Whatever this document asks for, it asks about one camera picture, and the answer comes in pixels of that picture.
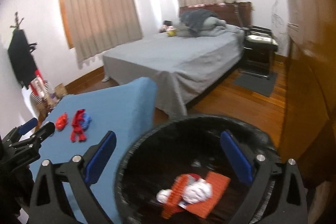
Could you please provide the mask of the black lined trash bin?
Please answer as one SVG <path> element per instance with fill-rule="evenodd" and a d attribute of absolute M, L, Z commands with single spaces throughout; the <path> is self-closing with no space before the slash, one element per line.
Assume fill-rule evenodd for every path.
<path fill-rule="evenodd" d="M 221 147 L 224 131 L 254 154 L 280 161 L 269 135 L 239 119 L 202 114 L 168 121 L 140 136 L 120 161 L 114 197 L 122 223 L 228 223 L 249 188 L 238 180 Z M 206 177 L 210 171 L 231 180 L 210 214 L 201 218 L 182 210 L 164 219 L 157 193 L 170 188 L 181 174 Z"/>

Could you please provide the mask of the grey sheeted bed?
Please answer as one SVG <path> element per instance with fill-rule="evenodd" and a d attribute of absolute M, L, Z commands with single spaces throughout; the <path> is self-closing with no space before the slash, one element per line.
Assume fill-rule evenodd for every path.
<path fill-rule="evenodd" d="M 186 115 L 187 104 L 242 57 L 244 31 L 230 24 L 218 30 L 218 36 L 161 33 L 119 45 L 102 56 L 105 75 L 120 85 L 148 77 L 158 87 L 156 108 L 170 117 Z"/>

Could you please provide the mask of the yellow plush toy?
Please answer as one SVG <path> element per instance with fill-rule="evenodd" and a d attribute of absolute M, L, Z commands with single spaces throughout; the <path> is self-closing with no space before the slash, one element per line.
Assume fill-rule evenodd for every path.
<path fill-rule="evenodd" d="M 166 30 L 166 34 L 168 37 L 174 37 L 177 35 L 177 30 L 175 28 L 172 28 L 172 26 L 170 26 L 167 30 Z"/>

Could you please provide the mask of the blue plastic bag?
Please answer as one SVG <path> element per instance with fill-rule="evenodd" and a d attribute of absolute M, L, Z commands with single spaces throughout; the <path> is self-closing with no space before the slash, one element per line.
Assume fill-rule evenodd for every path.
<path fill-rule="evenodd" d="M 92 121 L 92 118 L 89 114 L 87 113 L 83 113 L 81 115 L 81 118 L 79 119 L 79 123 L 80 123 L 80 126 L 82 127 L 82 129 L 84 131 L 86 131 L 88 129 L 88 127 L 90 126 L 90 123 Z"/>

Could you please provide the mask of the dark grey folded clothing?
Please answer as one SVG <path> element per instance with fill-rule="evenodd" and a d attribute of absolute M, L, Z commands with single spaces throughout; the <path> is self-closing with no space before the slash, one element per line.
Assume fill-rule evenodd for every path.
<path fill-rule="evenodd" d="M 179 16 L 179 19 L 190 30 L 198 32 L 202 28 L 205 20 L 210 17 L 218 18 L 219 16 L 218 14 L 210 10 L 196 9 L 182 13 Z"/>

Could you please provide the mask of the wooden coat rack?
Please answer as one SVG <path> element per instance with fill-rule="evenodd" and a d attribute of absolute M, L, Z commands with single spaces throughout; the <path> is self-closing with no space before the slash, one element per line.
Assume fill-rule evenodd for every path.
<path fill-rule="evenodd" d="M 20 29 L 23 19 L 14 14 L 15 23 L 10 26 L 13 36 L 7 49 L 15 78 L 21 87 L 31 90 L 31 97 L 39 112 L 49 114 L 55 107 L 51 98 L 49 82 L 45 80 L 33 57 L 36 43 L 29 43 L 24 30 Z"/>

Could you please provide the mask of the black bag beside pillows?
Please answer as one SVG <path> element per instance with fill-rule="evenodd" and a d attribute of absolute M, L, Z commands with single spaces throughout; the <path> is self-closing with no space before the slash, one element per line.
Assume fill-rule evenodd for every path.
<path fill-rule="evenodd" d="M 163 25 L 165 25 L 167 27 L 172 26 L 172 21 L 171 20 L 164 20 Z"/>

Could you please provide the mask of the dark grey floor mat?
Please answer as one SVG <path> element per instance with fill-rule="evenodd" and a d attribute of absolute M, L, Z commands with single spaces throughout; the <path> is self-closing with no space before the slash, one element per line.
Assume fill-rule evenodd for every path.
<path fill-rule="evenodd" d="M 272 72 L 269 78 L 256 77 L 247 74 L 241 74 L 234 80 L 234 84 L 242 88 L 246 88 L 262 96 L 270 97 L 278 74 Z"/>

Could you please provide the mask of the red hanging garment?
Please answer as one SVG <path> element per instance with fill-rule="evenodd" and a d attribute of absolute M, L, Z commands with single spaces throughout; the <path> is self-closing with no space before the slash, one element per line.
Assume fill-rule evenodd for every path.
<path fill-rule="evenodd" d="M 39 98 L 44 98 L 46 95 L 45 83 L 40 71 L 37 69 L 35 71 L 35 78 L 30 82 L 30 87 L 34 95 Z"/>

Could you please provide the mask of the white paper wad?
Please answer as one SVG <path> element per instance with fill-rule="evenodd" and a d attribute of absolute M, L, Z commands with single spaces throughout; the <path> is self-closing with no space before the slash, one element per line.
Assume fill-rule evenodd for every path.
<path fill-rule="evenodd" d="M 167 203 L 168 198 L 171 196 L 172 189 L 162 189 L 157 195 L 156 199 L 159 203 Z M 213 187 L 206 180 L 199 178 L 191 178 L 187 186 L 182 191 L 182 196 L 179 198 L 178 205 L 190 205 L 200 202 L 205 202 L 213 196 Z"/>

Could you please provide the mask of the dark wooden headboard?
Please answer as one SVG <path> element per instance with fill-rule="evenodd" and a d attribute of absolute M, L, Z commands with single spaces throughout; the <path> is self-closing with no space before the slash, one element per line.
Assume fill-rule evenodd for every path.
<path fill-rule="evenodd" d="M 252 3 L 235 2 L 235 3 L 215 3 L 190 5 L 179 8 L 179 15 L 184 12 L 206 9 L 216 13 L 220 19 L 225 20 L 228 24 L 239 27 L 248 27 L 252 25 Z"/>

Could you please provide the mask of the grey pillows and duvet pile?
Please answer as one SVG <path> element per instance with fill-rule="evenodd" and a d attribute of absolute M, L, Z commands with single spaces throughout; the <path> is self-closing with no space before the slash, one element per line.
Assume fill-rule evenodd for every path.
<path fill-rule="evenodd" d="M 201 28 L 197 31 L 193 31 L 182 22 L 173 25 L 173 27 L 176 29 L 177 36 L 180 37 L 216 37 L 225 33 L 233 33 L 238 36 L 244 35 L 244 31 L 240 27 L 227 24 L 225 20 L 215 17 L 207 18 Z"/>

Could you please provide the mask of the red cloth garment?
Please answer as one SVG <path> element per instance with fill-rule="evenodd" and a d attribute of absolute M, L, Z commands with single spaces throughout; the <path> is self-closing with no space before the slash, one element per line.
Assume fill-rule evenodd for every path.
<path fill-rule="evenodd" d="M 79 142 L 83 142 L 87 140 L 87 137 L 84 133 L 84 129 L 82 128 L 81 122 L 84 120 L 83 115 L 85 113 L 84 109 L 78 110 L 71 122 L 72 126 L 72 132 L 70 134 L 70 140 L 72 143 L 76 142 L 78 140 Z"/>

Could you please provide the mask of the red plastic bag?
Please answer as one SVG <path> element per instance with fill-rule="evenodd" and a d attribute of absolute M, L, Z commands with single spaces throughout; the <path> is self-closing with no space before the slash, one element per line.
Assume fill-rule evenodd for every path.
<path fill-rule="evenodd" d="M 67 113 L 63 113 L 57 118 L 55 122 L 55 128 L 57 131 L 63 131 L 63 129 L 67 124 L 68 124 L 68 115 Z"/>

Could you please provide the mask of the black metal frame chair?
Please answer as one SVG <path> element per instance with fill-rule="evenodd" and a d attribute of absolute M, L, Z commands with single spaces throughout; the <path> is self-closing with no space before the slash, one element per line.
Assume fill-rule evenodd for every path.
<path fill-rule="evenodd" d="M 278 51 L 278 43 L 274 39 L 272 30 L 246 25 L 240 16 L 240 8 L 237 3 L 234 3 L 234 8 L 245 35 L 239 72 L 261 79 L 270 79 L 273 73 L 275 53 Z"/>

